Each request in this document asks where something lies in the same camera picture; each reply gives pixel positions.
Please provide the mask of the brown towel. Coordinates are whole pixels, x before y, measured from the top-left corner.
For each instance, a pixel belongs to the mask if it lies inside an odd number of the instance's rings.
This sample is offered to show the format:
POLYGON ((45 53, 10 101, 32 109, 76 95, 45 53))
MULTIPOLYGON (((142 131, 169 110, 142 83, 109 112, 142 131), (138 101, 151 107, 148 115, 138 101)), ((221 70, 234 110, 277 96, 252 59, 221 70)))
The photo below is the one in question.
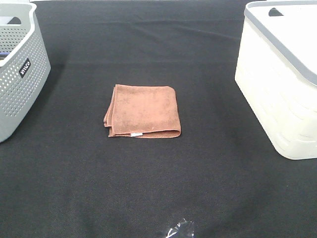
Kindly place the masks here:
POLYGON ((170 86, 116 84, 104 126, 109 129, 109 137, 179 137, 176 92, 170 86))

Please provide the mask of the black table cloth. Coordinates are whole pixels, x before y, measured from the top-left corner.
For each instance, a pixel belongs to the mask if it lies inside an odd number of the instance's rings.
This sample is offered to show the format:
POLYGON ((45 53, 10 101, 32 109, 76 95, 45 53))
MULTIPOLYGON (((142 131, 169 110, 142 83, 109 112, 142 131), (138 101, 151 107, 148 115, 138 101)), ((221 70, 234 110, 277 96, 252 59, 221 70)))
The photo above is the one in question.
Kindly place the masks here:
POLYGON ((234 80, 246 1, 36 5, 52 69, 0 145, 1 237, 316 237, 316 160, 280 156, 234 80), (115 84, 174 88, 181 136, 110 138, 115 84))

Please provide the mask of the clear tape piece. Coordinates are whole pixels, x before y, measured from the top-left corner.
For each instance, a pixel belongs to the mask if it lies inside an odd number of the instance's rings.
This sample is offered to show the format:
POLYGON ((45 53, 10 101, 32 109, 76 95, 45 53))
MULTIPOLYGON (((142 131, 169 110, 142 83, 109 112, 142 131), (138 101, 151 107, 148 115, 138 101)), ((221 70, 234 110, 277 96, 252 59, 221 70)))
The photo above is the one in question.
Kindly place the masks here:
POLYGON ((170 228, 165 238, 193 238, 194 237, 194 222, 182 219, 173 228, 170 228))

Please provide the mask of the grey perforated plastic basket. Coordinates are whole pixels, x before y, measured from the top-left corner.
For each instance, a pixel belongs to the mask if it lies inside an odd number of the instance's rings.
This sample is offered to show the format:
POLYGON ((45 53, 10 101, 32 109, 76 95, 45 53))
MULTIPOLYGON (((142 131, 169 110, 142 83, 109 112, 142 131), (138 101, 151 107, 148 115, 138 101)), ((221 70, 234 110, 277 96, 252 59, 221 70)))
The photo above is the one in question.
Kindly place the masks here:
POLYGON ((51 70, 36 16, 37 6, 28 0, 2 0, 0 15, 16 17, 19 24, 1 24, 0 140, 4 142, 27 115, 51 70))

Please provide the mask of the blue item in basket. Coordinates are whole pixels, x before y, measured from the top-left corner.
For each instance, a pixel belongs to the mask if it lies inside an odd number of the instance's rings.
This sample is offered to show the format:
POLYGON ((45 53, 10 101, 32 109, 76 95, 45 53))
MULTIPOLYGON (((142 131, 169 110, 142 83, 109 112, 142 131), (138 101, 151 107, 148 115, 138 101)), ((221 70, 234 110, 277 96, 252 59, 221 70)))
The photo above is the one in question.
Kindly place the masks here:
POLYGON ((9 55, 9 52, 0 52, 0 60, 4 60, 9 55))

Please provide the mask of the white plastic basket grey rim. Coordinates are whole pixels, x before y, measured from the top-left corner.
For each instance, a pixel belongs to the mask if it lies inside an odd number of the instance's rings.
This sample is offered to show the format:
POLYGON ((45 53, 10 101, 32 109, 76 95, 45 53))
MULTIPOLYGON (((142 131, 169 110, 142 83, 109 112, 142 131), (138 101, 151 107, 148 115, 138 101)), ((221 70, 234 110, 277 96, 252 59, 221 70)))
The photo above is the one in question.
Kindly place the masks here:
POLYGON ((235 81, 275 150, 317 156, 317 3, 253 1, 245 6, 235 81))

